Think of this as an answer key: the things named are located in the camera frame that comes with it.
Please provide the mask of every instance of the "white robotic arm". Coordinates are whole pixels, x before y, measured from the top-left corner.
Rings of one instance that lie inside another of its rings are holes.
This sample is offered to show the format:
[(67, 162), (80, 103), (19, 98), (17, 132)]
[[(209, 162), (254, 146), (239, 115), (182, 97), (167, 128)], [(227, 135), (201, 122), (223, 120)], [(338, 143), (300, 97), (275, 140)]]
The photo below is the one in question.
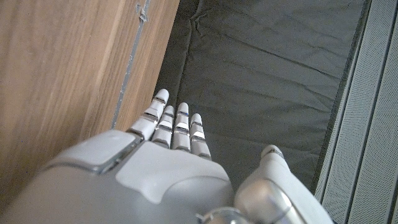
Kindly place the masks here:
[(109, 130), (63, 151), (0, 222), (331, 223), (276, 146), (265, 148), (234, 197), (211, 161), (200, 115), (189, 123), (182, 103), (174, 116), (168, 97), (160, 90), (126, 132)]

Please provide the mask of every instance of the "wooden cabinet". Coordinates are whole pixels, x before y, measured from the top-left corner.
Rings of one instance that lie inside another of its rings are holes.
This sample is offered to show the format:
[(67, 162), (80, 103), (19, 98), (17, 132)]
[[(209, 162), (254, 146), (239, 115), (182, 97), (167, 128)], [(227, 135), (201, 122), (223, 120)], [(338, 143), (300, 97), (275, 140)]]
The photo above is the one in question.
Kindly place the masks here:
[(178, 2), (0, 2), (0, 211), (61, 150), (145, 110)]

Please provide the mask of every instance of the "gray perforated panel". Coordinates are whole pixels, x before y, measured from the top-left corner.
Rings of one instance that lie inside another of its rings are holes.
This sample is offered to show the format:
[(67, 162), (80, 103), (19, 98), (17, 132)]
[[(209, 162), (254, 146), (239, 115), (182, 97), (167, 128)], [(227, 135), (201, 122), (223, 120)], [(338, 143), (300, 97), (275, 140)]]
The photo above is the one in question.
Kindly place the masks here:
[(349, 223), (386, 223), (398, 175), (398, 30), (391, 40)]
[(392, 224), (398, 224), (398, 201), (396, 201), (396, 207), (394, 209), (394, 215), (392, 216)]
[(338, 223), (350, 208), (395, 9), (396, 1), (380, 0), (369, 11), (322, 203)]
[[(351, 76), (348, 77), (347, 83), (349, 83), (350, 80), (352, 79)], [(336, 117), (336, 120), (335, 120), (335, 124), (333, 125), (333, 130), (331, 131), (328, 149), (326, 151), (325, 158), (323, 160), (322, 170), (321, 170), (321, 172), (319, 174), (319, 181), (318, 181), (318, 184), (317, 184), (317, 189), (315, 191), (315, 198), (319, 202), (321, 202), (322, 197), (323, 197), (323, 193), (325, 191), (325, 184), (326, 184), (326, 180), (327, 180), (327, 175), (329, 174), (330, 163), (331, 163), (332, 155), (333, 155), (334, 149), (335, 149), (335, 144), (336, 144), (336, 140), (337, 140), (337, 133), (338, 133), (338, 129), (340, 128), (341, 116), (342, 116), (343, 107), (345, 106), (345, 99), (346, 99), (347, 94), (348, 94), (348, 88), (349, 88), (349, 85), (346, 85), (345, 88), (344, 88), (342, 101), (340, 102), (340, 105), (338, 107), (338, 112), (337, 112), (337, 117)]]

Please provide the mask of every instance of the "robot finger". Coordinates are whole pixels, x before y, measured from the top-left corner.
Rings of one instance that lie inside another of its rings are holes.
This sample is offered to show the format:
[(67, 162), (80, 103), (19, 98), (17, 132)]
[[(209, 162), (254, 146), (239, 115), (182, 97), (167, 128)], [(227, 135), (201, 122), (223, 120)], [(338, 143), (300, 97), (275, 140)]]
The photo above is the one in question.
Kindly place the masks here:
[(174, 108), (172, 106), (166, 106), (163, 115), (156, 127), (152, 142), (160, 144), (167, 149), (170, 148), (172, 140), (172, 128), (174, 119)]
[(155, 95), (149, 108), (128, 129), (128, 132), (138, 134), (143, 140), (149, 140), (155, 131), (168, 99), (169, 92), (165, 89), (160, 90)]
[(180, 149), (191, 152), (188, 124), (188, 105), (181, 103), (178, 106), (173, 131), (172, 149)]
[(190, 138), (191, 153), (211, 160), (210, 151), (205, 140), (201, 116), (199, 114), (194, 114), (191, 118)]

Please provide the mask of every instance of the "black mat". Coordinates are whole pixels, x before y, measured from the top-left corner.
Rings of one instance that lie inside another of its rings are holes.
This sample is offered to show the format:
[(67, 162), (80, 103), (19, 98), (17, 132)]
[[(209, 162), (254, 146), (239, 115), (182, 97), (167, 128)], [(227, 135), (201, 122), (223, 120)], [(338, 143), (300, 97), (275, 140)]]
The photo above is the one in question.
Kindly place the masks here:
[(181, 0), (156, 91), (201, 114), (235, 189), (268, 144), (309, 188), (362, 6)]

